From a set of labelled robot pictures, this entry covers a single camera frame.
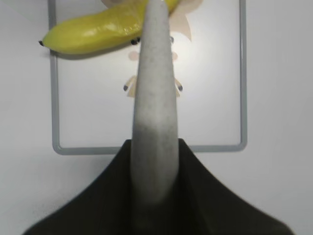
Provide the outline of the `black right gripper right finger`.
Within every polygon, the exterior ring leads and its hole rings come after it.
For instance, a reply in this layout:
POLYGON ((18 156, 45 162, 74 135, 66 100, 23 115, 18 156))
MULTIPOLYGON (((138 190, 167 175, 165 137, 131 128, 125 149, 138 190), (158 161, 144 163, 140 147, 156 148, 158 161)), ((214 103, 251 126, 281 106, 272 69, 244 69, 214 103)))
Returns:
POLYGON ((284 222, 253 206, 219 181, 186 142, 174 140, 178 175, 174 209, 163 235, 292 235, 284 222))

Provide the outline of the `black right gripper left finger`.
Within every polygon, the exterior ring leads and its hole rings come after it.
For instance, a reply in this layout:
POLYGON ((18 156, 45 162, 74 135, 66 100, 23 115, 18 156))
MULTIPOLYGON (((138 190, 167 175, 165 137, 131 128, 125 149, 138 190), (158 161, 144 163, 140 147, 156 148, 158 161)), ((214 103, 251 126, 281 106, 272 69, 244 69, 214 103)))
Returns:
POLYGON ((131 206, 131 140, 81 193, 44 217, 26 235, 144 235, 131 206))

